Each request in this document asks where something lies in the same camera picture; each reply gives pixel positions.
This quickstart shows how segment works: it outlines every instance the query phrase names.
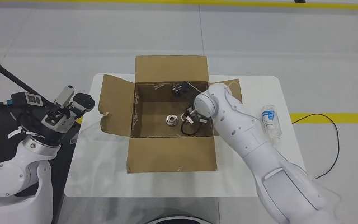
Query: white table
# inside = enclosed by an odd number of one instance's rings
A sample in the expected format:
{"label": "white table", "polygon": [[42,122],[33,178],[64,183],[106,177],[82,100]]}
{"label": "white table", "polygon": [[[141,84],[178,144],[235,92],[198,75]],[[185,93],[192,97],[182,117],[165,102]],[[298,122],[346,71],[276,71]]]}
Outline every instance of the white table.
{"label": "white table", "polygon": [[[93,78],[90,94],[95,108],[82,121],[65,194],[68,197],[252,197],[253,176],[243,160],[221,137],[215,137],[217,172],[127,174],[129,137],[101,131],[98,112],[104,74]],[[133,74],[111,74],[134,82]],[[277,149],[304,168],[280,82],[273,76],[209,76],[210,82],[238,78],[243,103],[260,117],[265,105],[275,105],[282,129]]]}

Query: water bottle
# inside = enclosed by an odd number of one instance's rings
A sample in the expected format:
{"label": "water bottle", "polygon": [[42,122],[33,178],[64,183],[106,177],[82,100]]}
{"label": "water bottle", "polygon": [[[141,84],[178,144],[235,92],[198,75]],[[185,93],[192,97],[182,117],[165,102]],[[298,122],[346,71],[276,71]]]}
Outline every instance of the water bottle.
{"label": "water bottle", "polygon": [[282,131],[275,106],[264,106],[262,108],[261,118],[270,143],[273,146],[277,146],[280,142]]}

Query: black cable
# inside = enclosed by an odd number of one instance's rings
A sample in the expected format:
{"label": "black cable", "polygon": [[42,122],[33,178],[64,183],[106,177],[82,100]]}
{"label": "black cable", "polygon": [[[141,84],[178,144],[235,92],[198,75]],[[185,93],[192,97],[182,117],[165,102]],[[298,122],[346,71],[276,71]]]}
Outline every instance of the black cable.
{"label": "black cable", "polygon": [[328,116],[326,116],[326,115],[324,115],[324,114],[309,114],[309,115],[307,115],[307,116],[304,116],[304,117],[301,118],[301,119],[296,120],[295,122],[292,122],[292,124],[295,124],[295,123],[299,122],[300,120],[303,120],[303,119],[305,119],[305,118],[308,118],[308,117],[314,116],[314,115],[324,116],[325,118],[327,118],[328,120],[331,121],[331,123],[335,126],[335,129],[336,129],[337,145],[338,145],[337,156],[336,156],[335,161],[333,162],[333,165],[331,166],[331,168],[329,168],[329,170],[328,170],[327,172],[325,172],[324,174],[322,174],[322,175],[320,175],[320,176],[317,176],[317,177],[315,178],[315,179],[318,179],[318,178],[321,178],[321,177],[325,176],[325,175],[328,174],[329,172],[331,172],[331,170],[333,169],[333,167],[336,165],[336,162],[337,162],[337,160],[338,160],[338,157],[340,156],[340,137],[339,137],[338,128],[337,128],[335,122],[334,122],[331,118],[329,118]]}
{"label": "black cable", "polygon": [[188,133],[184,132],[184,124],[186,124],[186,123],[189,123],[189,121],[188,121],[188,120],[184,120],[183,123],[181,123],[180,131],[181,131],[182,134],[184,134],[184,135],[186,135],[186,136],[193,136],[194,134],[196,134],[196,133],[199,132],[199,130],[200,130],[200,128],[201,128],[201,122],[199,122],[199,126],[198,126],[197,130],[194,131],[194,132],[191,133],[191,134],[188,134]]}
{"label": "black cable", "polygon": [[[5,77],[7,77],[9,80],[13,81],[15,84],[17,84],[18,86],[20,86],[21,88],[23,88],[24,90],[26,90],[27,92],[31,93],[31,94],[36,94],[41,96],[38,92],[36,92],[33,88],[31,88],[30,86],[28,86],[27,84],[25,84],[24,82],[22,82],[21,80],[19,80],[16,76],[14,76],[11,72],[9,72],[8,70],[6,70],[4,67],[2,67],[0,65],[0,73],[3,74]],[[41,96],[43,102],[46,105],[53,105],[52,102],[48,101],[45,97]]]}

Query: cardboard box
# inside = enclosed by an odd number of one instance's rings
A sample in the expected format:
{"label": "cardboard box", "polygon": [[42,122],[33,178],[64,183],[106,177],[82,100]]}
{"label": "cardboard box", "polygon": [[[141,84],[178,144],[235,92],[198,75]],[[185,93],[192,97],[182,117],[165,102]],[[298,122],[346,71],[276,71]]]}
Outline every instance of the cardboard box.
{"label": "cardboard box", "polygon": [[[186,99],[172,95],[172,85],[188,81],[205,91],[208,80],[204,56],[138,56],[135,83],[104,76],[98,106],[103,114],[101,129],[130,137],[128,173],[217,170],[211,121],[195,136],[181,133],[180,119],[174,127],[166,124],[168,115],[180,117],[188,106]],[[239,87],[230,89],[241,100]]]}

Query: floor tape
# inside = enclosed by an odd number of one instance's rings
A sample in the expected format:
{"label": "floor tape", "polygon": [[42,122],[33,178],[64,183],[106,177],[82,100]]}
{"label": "floor tape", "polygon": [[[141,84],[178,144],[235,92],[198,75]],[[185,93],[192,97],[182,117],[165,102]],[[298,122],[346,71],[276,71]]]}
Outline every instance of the floor tape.
{"label": "floor tape", "polygon": [[235,0],[0,0],[0,2],[82,2],[82,3],[151,3],[151,4],[201,4],[212,6],[245,6],[245,7],[285,7],[285,8],[325,8],[358,10],[358,4],[347,3],[295,3],[260,2]]}
{"label": "floor tape", "polygon": [[[290,113],[290,116],[291,116],[292,122],[295,122],[296,120],[303,118],[309,114],[311,114],[311,113]],[[336,124],[358,123],[358,114],[357,113],[324,113],[324,115],[331,118]],[[324,123],[330,123],[330,122],[331,121],[329,121],[324,116],[314,115],[314,116],[310,116],[306,119],[303,119],[303,120],[297,122],[297,124],[299,124],[299,123],[301,123],[301,124],[303,124],[303,123],[305,123],[305,124],[324,124]]]}

